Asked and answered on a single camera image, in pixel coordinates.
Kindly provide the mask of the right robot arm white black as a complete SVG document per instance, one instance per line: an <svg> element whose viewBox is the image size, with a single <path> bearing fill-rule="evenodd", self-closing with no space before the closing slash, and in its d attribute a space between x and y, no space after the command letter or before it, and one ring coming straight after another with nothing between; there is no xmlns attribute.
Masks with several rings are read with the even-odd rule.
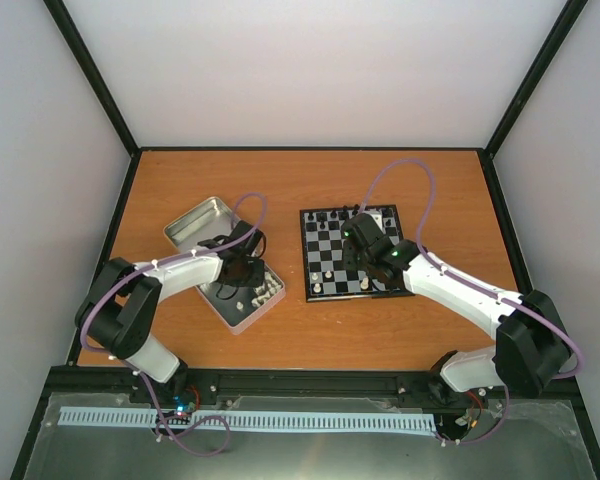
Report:
<svg viewBox="0 0 600 480"><path fill-rule="evenodd" d="M390 290L426 297L473 323L494 345L452 351L433 367L433 391L506 387L537 398L575 354L552 300L494 287L442 262L414 241L393 242L369 213L341 228L345 258Z"/></svg>

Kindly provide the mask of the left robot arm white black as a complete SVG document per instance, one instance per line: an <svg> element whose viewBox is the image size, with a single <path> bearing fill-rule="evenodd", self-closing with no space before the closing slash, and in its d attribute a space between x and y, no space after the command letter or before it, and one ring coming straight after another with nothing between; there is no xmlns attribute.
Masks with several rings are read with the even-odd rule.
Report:
<svg viewBox="0 0 600 480"><path fill-rule="evenodd" d="M188 366L151 333L160 302L205 284L256 287L264 278L264 261L246 254L191 251L136 264L114 258L76 314L81 347L124 362L164 401L177 402L188 390Z"/></svg>

